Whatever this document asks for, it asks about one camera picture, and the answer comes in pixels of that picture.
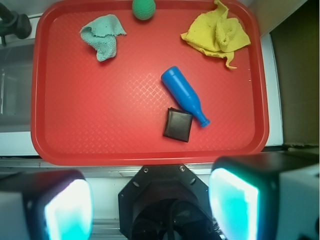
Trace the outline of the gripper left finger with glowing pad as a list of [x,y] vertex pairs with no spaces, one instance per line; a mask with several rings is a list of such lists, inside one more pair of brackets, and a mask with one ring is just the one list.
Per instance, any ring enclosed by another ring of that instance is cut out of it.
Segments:
[[93,215],[92,189],[78,170],[0,178],[2,240],[88,240]]

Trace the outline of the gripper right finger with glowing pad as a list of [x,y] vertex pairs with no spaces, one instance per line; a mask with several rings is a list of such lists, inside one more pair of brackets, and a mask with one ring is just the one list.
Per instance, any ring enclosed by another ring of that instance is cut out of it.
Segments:
[[208,199],[228,240],[317,240],[320,157],[307,152],[219,157]]

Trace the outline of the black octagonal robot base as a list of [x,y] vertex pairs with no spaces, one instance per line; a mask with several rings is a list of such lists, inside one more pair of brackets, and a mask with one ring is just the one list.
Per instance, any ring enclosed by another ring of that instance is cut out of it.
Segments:
[[145,165],[118,193],[129,240],[219,240],[208,186],[185,165]]

